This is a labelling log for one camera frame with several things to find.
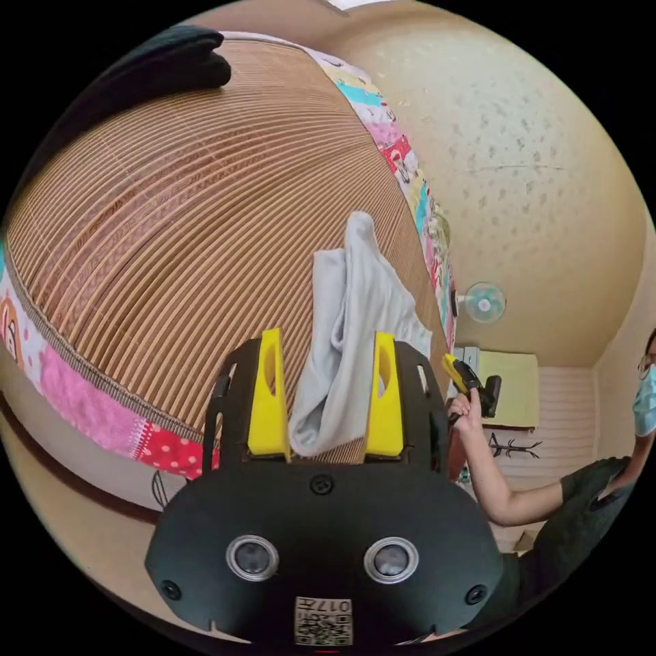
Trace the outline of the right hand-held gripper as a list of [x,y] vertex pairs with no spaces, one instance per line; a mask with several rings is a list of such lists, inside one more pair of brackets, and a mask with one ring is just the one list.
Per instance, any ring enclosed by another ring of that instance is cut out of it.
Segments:
[[442,367],[450,377],[458,393],[471,398],[471,391],[476,390],[480,405],[484,405],[485,388],[477,374],[466,362],[449,353],[445,353],[442,357]]

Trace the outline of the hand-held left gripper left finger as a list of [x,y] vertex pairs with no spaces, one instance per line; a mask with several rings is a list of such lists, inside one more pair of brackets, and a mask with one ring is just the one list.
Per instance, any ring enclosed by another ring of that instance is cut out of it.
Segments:
[[254,457],[291,456],[279,328],[261,335],[247,447]]

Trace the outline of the person's right hand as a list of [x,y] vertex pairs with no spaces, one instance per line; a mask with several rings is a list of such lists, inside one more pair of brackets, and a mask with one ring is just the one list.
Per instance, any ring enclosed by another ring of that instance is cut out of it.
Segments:
[[448,415],[456,416],[453,428],[462,438],[482,434],[482,407],[480,394],[476,388],[468,393],[458,393],[448,404]]

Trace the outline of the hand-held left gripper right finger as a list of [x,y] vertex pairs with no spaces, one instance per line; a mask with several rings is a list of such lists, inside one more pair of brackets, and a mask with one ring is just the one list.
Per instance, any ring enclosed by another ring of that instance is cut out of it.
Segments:
[[403,448],[401,395],[394,336],[377,332],[374,339],[364,456],[399,457]]

